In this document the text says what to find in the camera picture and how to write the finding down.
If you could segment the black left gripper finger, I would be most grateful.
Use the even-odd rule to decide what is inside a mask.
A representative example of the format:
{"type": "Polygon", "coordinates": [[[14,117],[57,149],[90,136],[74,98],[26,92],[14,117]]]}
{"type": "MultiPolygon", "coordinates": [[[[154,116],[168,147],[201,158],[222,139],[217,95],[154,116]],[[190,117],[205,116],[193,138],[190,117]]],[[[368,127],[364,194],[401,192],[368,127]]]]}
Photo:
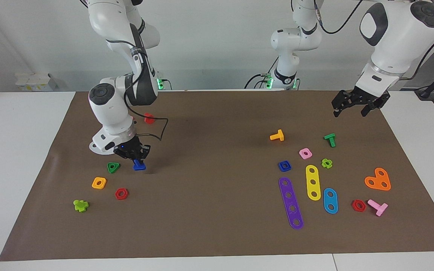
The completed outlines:
{"type": "Polygon", "coordinates": [[[370,113],[372,110],[381,109],[389,100],[389,98],[390,98],[390,94],[383,94],[381,97],[375,100],[366,99],[365,106],[361,110],[362,117],[366,117],[368,113],[370,113]]]}
{"type": "Polygon", "coordinates": [[[354,101],[352,100],[353,93],[350,91],[339,91],[336,97],[332,100],[333,115],[339,117],[340,113],[350,107],[353,107],[354,101]]]}

